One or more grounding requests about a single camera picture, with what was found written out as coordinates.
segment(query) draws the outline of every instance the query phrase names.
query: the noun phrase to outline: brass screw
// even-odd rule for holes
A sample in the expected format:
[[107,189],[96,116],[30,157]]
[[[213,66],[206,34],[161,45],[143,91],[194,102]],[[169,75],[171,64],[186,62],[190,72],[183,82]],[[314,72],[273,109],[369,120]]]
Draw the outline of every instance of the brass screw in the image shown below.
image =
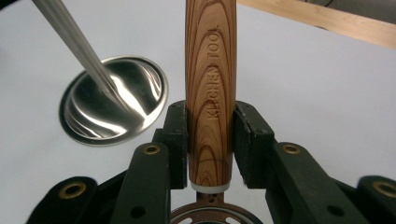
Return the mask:
[[87,185],[82,181],[74,181],[65,185],[59,191],[61,199],[74,199],[81,195],[87,189]]
[[157,146],[148,146],[148,147],[145,147],[145,149],[143,149],[143,152],[148,155],[154,155],[160,151],[161,151],[161,149]]
[[283,146],[283,150],[285,150],[289,154],[299,154],[301,150],[292,145],[285,145]]
[[376,191],[390,198],[396,198],[396,186],[386,181],[375,181],[373,187]]

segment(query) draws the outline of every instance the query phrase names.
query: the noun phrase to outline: metal handle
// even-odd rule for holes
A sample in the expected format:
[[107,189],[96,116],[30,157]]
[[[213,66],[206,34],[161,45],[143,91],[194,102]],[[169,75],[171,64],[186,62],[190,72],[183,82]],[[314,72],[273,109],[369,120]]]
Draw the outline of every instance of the metal handle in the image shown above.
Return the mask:
[[52,28],[76,56],[101,91],[120,103],[117,87],[61,0],[33,0]]

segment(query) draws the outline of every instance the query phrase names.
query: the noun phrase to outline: stainless steel ladle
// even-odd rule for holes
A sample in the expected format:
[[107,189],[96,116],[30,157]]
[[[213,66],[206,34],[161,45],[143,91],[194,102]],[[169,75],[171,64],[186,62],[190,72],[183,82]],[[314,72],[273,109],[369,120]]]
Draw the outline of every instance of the stainless steel ladle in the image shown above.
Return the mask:
[[150,60],[114,57],[100,62],[61,0],[33,0],[85,68],[64,93],[61,124],[80,143],[115,144],[143,132],[163,110],[168,86]]

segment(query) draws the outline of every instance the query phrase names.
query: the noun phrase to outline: wooden handle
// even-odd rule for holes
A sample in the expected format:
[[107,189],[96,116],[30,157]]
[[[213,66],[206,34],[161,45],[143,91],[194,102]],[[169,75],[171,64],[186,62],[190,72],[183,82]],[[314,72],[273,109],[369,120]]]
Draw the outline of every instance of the wooden handle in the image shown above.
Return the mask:
[[190,181],[202,193],[223,192],[230,183],[233,162],[236,1],[186,2]]

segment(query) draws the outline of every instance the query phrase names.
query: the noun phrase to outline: metal ring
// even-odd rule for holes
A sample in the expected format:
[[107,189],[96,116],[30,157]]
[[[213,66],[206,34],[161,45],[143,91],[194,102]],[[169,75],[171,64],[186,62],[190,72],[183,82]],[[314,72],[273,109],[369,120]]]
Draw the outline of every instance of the metal ring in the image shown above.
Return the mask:
[[87,189],[87,185],[82,181],[71,182],[61,188],[59,197],[61,199],[74,199],[81,195]]
[[241,224],[262,224],[249,211],[228,203],[221,206],[188,204],[172,212],[171,223],[177,224],[189,218],[192,223],[228,223],[228,218],[231,218]]

